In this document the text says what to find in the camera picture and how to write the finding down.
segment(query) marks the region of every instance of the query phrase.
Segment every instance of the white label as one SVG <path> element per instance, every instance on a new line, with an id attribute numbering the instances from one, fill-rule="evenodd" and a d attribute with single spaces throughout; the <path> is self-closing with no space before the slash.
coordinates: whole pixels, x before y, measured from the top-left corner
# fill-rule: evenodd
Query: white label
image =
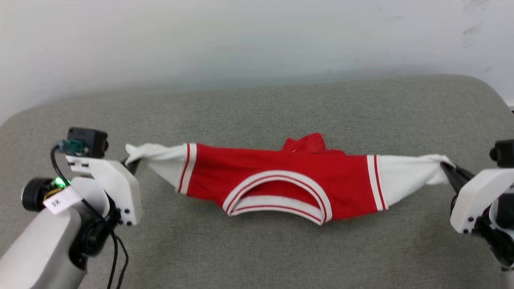
<path id="1" fill-rule="evenodd" d="M 66 187 L 64 190 L 46 199 L 43 204 L 53 214 L 58 214 L 74 204 L 82 201 L 82 197 L 73 187 Z"/>

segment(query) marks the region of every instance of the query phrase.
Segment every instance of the gray cushion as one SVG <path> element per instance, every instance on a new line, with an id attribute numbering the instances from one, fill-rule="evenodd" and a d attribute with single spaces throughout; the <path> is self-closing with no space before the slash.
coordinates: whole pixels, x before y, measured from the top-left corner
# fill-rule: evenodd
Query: gray cushion
<path id="1" fill-rule="evenodd" d="M 34 218 L 20 204 L 21 188 L 35 176 L 54 176 L 50 147 L 71 126 L 108 132 L 107 158 L 118 160 L 126 157 L 126 143 L 280 149 L 287 137 L 320 132 L 327 147 L 349 154 L 446 154 L 478 172 L 494 166 L 488 152 L 495 140 L 514 138 L 513 120 L 491 87 L 463 76 L 42 106 L 0 128 L 0 254 Z M 137 177 L 142 222 L 117 229 L 130 254 L 123 288 L 500 286 L 500 267 L 485 241 L 452 229 L 449 186 L 425 187 L 389 211 L 320 227 L 277 212 L 229 218 L 213 203 L 175 193 L 150 170 Z M 112 247 L 108 242 L 90 259 L 81 288 L 105 287 Z"/>

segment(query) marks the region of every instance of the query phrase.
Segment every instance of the red and white shirt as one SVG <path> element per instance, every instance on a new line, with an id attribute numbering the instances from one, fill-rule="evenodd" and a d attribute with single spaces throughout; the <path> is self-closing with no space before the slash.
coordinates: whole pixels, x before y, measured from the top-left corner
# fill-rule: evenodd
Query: red and white shirt
<path id="1" fill-rule="evenodd" d="M 424 184 L 444 183 L 439 163 L 449 162 L 438 155 L 345 155 L 326 150 L 320 134 L 288 139 L 282 151 L 196 143 L 127 151 L 127 162 L 146 159 L 178 192 L 213 200 L 229 216 L 273 210 L 319 225 L 388 209 Z"/>

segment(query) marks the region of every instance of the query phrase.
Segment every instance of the white sleeve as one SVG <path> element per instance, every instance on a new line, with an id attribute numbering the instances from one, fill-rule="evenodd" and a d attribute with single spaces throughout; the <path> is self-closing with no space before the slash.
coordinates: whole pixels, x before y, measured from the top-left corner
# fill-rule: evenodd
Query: white sleeve
<path id="1" fill-rule="evenodd" d="M 423 185 L 448 184 L 441 162 L 454 166 L 442 155 L 379 156 L 378 176 L 386 206 L 397 203 Z"/>
<path id="2" fill-rule="evenodd" d="M 125 148 L 129 154 L 125 162 L 126 165 L 141 159 L 144 164 L 148 165 L 178 190 L 187 158 L 186 144 L 170 148 L 154 143 L 145 143 L 139 147 L 127 144 Z"/>

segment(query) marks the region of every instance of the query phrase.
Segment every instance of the white stripe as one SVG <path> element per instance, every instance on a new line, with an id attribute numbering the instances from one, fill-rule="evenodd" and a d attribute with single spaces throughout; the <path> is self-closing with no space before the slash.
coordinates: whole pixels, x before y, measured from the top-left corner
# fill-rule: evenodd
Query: white stripe
<path id="1" fill-rule="evenodd" d="M 387 200 L 386 200 L 386 192 L 384 192 L 384 190 L 386 188 L 384 187 L 383 182 L 382 182 L 382 180 L 383 180 L 383 178 L 382 178 L 382 163 L 380 161 L 379 155 L 377 155 L 377 172 L 378 172 L 378 182 L 377 183 L 380 186 L 380 191 L 382 192 L 382 198 L 384 200 L 385 210 L 388 210 L 389 205 L 387 204 Z"/>
<path id="2" fill-rule="evenodd" d="M 368 155 L 368 175 L 370 176 L 371 191 L 373 198 L 377 205 L 377 211 L 382 211 L 382 201 L 380 200 L 380 193 L 378 192 L 377 177 L 375 175 L 375 155 Z"/>
<path id="3" fill-rule="evenodd" d="M 237 195 L 244 187 L 250 185 L 252 182 L 256 181 L 257 179 L 263 178 L 262 180 L 255 182 L 251 186 L 247 187 L 244 191 L 242 191 L 239 195 Z M 326 214 L 326 222 L 330 221 L 332 219 L 332 208 L 330 206 L 330 201 L 320 185 L 318 185 L 317 182 L 315 182 L 310 177 L 297 173 L 297 172 L 291 172 L 291 171 L 283 171 L 283 170 L 275 170 L 275 171 L 264 171 L 255 175 L 252 175 L 248 178 L 246 178 L 244 181 L 242 181 L 237 187 L 235 187 L 227 196 L 225 201 L 223 202 L 223 209 L 230 214 L 230 212 L 233 211 L 233 207 L 238 202 L 238 200 L 246 193 L 247 191 L 251 190 L 252 188 L 266 182 L 270 182 L 273 180 L 282 180 L 284 182 L 293 183 L 304 190 L 306 190 L 308 193 L 310 193 L 314 199 L 318 202 L 318 205 L 320 209 L 322 209 L 323 218 L 322 222 L 325 219 Z M 307 186 L 303 185 L 302 183 L 298 182 L 301 181 L 307 185 L 309 185 L 314 191 L 310 190 Z"/>
<path id="4" fill-rule="evenodd" d="M 259 206 L 255 208 L 245 208 L 245 207 L 251 207 L 251 206 Z M 284 211 L 284 209 L 287 210 L 287 208 L 277 208 L 274 206 L 283 206 L 283 207 L 289 207 L 292 209 L 299 210 L 289 210 L 291 213 L 305 217 L 313 222 L 315 222 L 318 225 L 322 224 L 323 221 L 323 212 L 306 202 L 299 201 L 295 198 L 288 198 L 283 196 L 270 196 L 270 195 L 260 195 L 260 196 L 248 196 L 242 198 L 234 207 L 234 210 L 230 212 L 229 216 L 233 215 L 239 215 L 242 212 L 247 211 Z M 315 216 L 320 221 L 311 218 L 309 215 Z"/>
<path id="5" fill-rule="evenodd" d="M 189 144 L 189 163 L 187 164 L 186 171 L 184 172 L 184 178 L 182 179 L 182 189 L 180 191 L 181 194 L 187 194 L 189 188 L 189 181 L 191 180 L 191 175 L 193 175 L 194 164 L 196 163 L 196 144 Z"/>
<path id="6" fill-rule="evenodd" d="M 180 169 L 178 170 L 177 180 L 175 181 L 175 190 L 177 192 L 178 192 L 178 187 L 180 186 L 180 180 L 182 179 L 182 175 L 184 174 L 184 167 L 186 165 L 186 161 L 188 158 L 188 144 L 184 143 L 181 147 L 183 150 L 183 155 L 182 155 L 182 158 L 179 158 L 179 160 L 181 161 L 181 164 L 180 164 Z"/>
<path id="7" fill-rule="evenodd" d="M 238 212 L 234 213 L 233 215 L 239 215 L 239 214 L 242 214 L 242 213 L 247 213 L 247 212 L 256 212 L 256 211 L 278 211 L 278 212 L 285 212 L 285 213 L 291 213 L 291 214 L 295 214 L 295 215 L 298 215 L 298 216 L 301 216 L 301 217 L 304 217 L 318 225 L 322 225 L 320 221 L 312 218 L 311 216 L 307 215 L 307 214 L 303 214 L 301 212 L 298 212 L 298 211 L 295 211 L 295 210 L 291 210 L 291 209 L 286 209 L 286 208 L 276 208 L 276 207 L 262 207 L 262 208 L 249 208 L 249 209 L 243 209 L 243 210 L 239 210 Z"/>

